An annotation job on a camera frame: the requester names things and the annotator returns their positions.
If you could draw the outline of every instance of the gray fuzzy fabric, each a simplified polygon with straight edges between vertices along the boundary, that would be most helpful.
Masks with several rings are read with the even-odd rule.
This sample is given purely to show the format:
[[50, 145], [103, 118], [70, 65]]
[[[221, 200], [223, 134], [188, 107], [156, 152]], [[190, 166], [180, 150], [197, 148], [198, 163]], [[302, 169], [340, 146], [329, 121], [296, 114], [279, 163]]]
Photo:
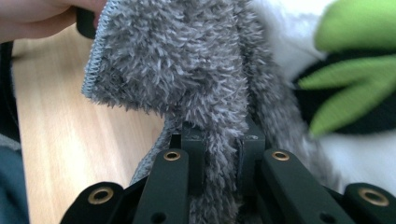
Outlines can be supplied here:
[[191, 199], [190, 223], [235, 223], [242, 200], [235, 193], [233, 142], [247, 130], [248, 113], [273, 147], [292, 151], [315, 170], [314, 149], [303, 149], [314, 145], [247, 5], [109, 0], [86, 68], [82, 91], [94, 102], [165, 115], [163, 132], [133, 183], [149, 174], [183, 121], [205, 131], [205, 192]]

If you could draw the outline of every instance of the brass insert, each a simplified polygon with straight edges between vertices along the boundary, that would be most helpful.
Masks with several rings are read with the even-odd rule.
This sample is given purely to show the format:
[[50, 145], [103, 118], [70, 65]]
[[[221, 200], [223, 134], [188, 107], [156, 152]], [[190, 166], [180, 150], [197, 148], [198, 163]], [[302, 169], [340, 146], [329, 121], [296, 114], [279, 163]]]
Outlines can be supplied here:
[[359, 196], [361, 196], [366, 202], [377, 206], [386, 207], [389, 205], [388, 198], [374, 189], [359, 189]]
[[272, 156], [274, 157], [274, 159], [279, 161], [288, 161], [290, 159], [289, 154], [281, 151], [273, 152]]
[[109, 187], [101, 187], [91, 192], [90, 196], [88, 197], [88, 202], [91, 204], [106, 203], [108, 200], [110, 200], [113, 197], [113, 195], [114, 195], [113, 189]]
[[167, 161], [177, 161], [178, 159], [180, 159], [180, 153], [175, 152], [175, 151], [170, 151], [170, 152], [167, 152], [165, 155], [163, 155], [163, 157]]

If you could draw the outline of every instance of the green fabric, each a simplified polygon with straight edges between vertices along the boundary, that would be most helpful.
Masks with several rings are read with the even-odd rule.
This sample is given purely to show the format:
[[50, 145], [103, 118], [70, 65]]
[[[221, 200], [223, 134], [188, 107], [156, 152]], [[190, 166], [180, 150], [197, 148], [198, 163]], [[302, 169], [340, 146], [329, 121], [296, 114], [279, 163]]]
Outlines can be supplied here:
[[327, 52], [396, 49], [395, 0], [338, 0], [329, 6], [315, 36]]
[[396, 91], [396, 55], [342, 61], [299, 81], [304, 90], [345, 87], [314, 116], [310, 131], [318, 136], [367, 114]]

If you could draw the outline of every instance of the wooden table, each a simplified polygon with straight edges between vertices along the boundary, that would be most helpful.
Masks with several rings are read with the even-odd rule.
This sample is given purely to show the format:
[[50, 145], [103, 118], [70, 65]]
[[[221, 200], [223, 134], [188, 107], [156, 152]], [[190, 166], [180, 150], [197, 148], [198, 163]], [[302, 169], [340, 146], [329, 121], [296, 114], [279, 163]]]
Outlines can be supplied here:
[[14, 76], [32, 224], [59, 223], [88, 186], [128, 187], [163, 121], [144, 112], [95, 105], [81, 93], [92, 41], [72, 26], [19, 40]]

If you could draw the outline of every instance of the black mount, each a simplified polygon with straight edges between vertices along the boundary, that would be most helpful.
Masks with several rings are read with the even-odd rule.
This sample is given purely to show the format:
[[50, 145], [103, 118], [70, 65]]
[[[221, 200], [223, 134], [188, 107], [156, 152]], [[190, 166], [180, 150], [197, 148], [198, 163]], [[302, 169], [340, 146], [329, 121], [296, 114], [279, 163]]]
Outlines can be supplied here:
[[[238, 193], [255, 198], [263, 223], [396, 223], [396, 199], [369, 184], [349, 185], [344, 195], [323, 188], [290, 152], [265, 149], [260, 129], [239, 147]], [[189, 223], [189, 196], [203, 192], [205, 144], [201, 130], [184, 123], [160, 152], [148, 177], [127, 189], [102, 182], [82, 191], [62, 224]]]

